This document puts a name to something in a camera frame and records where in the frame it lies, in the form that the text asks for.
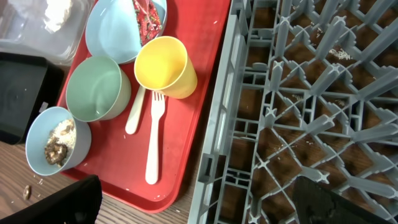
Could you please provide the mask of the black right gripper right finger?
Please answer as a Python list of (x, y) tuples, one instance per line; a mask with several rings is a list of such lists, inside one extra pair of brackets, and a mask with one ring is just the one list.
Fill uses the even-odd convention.
[(300, 224), (386, 224), (385, 219), (303, 176), (294, 183), (293, 202)]

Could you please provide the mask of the white napkin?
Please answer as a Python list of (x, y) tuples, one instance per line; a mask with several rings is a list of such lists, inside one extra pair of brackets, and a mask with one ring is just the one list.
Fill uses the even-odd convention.
[(50, 33), (55, 33), (61, 29), (70, 17), (72, 0), (46, 0), (44, 24), (45, 29)]

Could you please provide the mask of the red snack wrapper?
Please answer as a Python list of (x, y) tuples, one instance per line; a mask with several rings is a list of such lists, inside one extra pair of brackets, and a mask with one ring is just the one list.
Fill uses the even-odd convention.
[(152, 0), (133, 0), (141, 45), (154, 39), (162, 29), (159, 13)]

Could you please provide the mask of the light blue bowl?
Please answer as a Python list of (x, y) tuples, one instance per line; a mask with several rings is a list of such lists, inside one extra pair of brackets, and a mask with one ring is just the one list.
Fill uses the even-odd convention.
[[(45, 145), (50, 137), (50, 132), (66, 119), (72, 119), (75, 123), (75, 146), (62, 166), (50, 165), (45, 159)], [(25, 153), (30, 168), (36, 174), (50, 176), (82, 163), (90, 146), (91, 130), (88, 124), (73, 119), (72, 114), (65, 108), (55, 106), (42, 112), (32, 123), (25, 143)]]

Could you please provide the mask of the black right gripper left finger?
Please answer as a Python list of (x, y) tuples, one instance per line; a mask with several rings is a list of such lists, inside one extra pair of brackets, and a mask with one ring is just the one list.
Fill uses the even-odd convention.
[(1, 219), (1, 224), (94, 223), (103, 199), (101, 181), (89, 175), (45, 199)]

